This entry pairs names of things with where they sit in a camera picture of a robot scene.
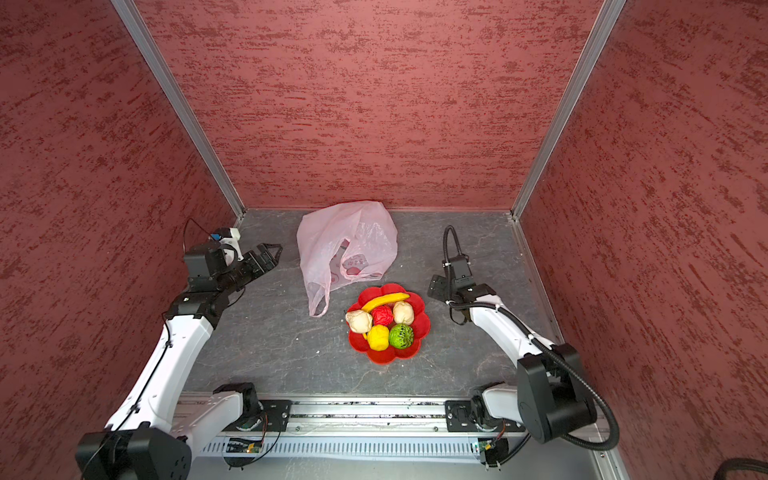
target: metal corner post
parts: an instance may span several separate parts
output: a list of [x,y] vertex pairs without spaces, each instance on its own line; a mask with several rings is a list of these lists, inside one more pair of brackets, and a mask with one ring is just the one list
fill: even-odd
[[584,49],[581,51],[576,67],[571,74],[571,80],[568,82],[568,86],[565,87],[563,98],[560,100],[558,109],[554,113],[547,134],[541,142],[541,148],[533,160],[531,170],[528,172],[528,176],[525,178],[525,182],[523,182],[520,193],[515,200],[515,205],[512,207],[511,212],[514,221],[520,221],[523,210],[531,199],[536,183],[544,172],[544,168],[547,166],[555,145],[558,144],[560,135],[563,133],[571,112],[573,112],[576,102],[584,90],[584,86],[587,84],[592,69],[598,62],[605,42],[608,40],[608,36],[616,24],[621,9],[624,7],[624,2],[625,0],[605,0],[600,8],[598,17],[595,19],[587,41],[584,43]]
[[205,164],[208,166],[210,173],[214,176],[214,180],[218,184],[222,193],[229,202],[232,210],[237,216],[238,221],[243,218],[245,214],[245,205],[237,194],[232,181],[224,170],[219,157],[216,155],[216,151],[205,136],[200,122],[197,121],[192,107],[190,107],[184,94],[181,92],[178,83],[174,75],[170,72],[170,69],[163,59],[163,55],[160,53],[160,49],[155,44],[152,38],[147,24],[144,23],[141,13],[133,0],[111,0],[115,10],[118,11],[120,19],[128,29],[128,33],[134,39],[136,46],[144,60],[149,65],[150,70],[163,88],[170,104],[173,106],[178,115],[179,120],[187,129],[187,133],[190,135],[192,142],[194,143],[197,151],[200,152],[201,157],[205,160]]

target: yellow fruit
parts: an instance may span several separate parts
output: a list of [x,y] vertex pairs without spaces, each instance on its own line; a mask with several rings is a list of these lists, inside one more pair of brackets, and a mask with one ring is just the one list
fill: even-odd
[[389,329],[384,325],[375,325],[367,336],[371,350],[382,352],[389,347]]
[[390,293],[388,295],[377,296],[375,299],[362,306],[362,311],[370,313],[371,310],[377,306],[386,305],[387,303],[402,302],[406,298],[411,296],[408,293]]

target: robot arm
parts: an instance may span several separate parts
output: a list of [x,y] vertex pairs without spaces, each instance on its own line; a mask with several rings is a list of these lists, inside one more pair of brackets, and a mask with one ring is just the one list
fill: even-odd
[[[453,233],[458,255],[449,258],[448,235]],[[429,296],[458,310],[482,328],[516,363],[517,386],[505,383],[482,392],[473,401],[472,420],[480,429],[498,419],[522,424],[540,443],[562,437],[587,449],[609,450],[618,443],[618,424],[607,403],[586,382],[578,352],[564,343],[556,345],[540,336],[510,312],[488,285],[477,284],[462,253],[458,236],[448,226],[443,233],[445,276],[434,275]],[[604,442],[591,443],[570,435],[597,420],[595,402],[605,413],[611,435]]]
[[219,387],[188,420],[173,425],[184,383],[230,306],[230,294],[275,268],[282,252],[280,245],[262,243],[258,253],[243,254],[234,228],[219,229],[211,239],[184,254],[188,288],[164,314],[161,337],[133,389],[103,432],[80,441],[75,459],[86,480],[186,478],[200,449],[227,425],[259,421],[253,384],[242,383]]

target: fake fruit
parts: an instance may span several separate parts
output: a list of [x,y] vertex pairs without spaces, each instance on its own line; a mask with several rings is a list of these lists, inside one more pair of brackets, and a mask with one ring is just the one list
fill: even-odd
[[384,325],[375,325],[368,332],[368,345],[376,352],[386,350],[389,347],[389,329]]
[[373,315],[374,325],[388,326],[395,319],[391,309],[387,305],[377,306],[373,309],[371,315]]
[[398,302],[392,307],[395,323],[410,325],[413,323],[413,307],[408,302]]
[[373,324],[373,317],[368,312],[353,310],[346,313],[346,322],[349,324],[349,329],[354,333],[368,333]]
[[389,332],[389,344],[396,349],[407,349],[413,345],[413,329],[404,324],[395,325]]
[[386,305],[387,303],[402,302],[405,299],[410,298],[408,293],[389,293],[387,295],[377,296],[375,299],[362,306],[362,311],[370,312],[377,306]]

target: red textured wall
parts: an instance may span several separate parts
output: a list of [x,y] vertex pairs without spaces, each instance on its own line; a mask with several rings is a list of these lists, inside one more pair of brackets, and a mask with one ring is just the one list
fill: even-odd
[[137,0],[248,207],[512,206],[601,0]]
[[523,214],[633,480],[768,459],[766,21],[627,2]]
[[233,214],[108,0],[3,2],[0,31],[0,478],[79,478],[184,285],[185,218]]

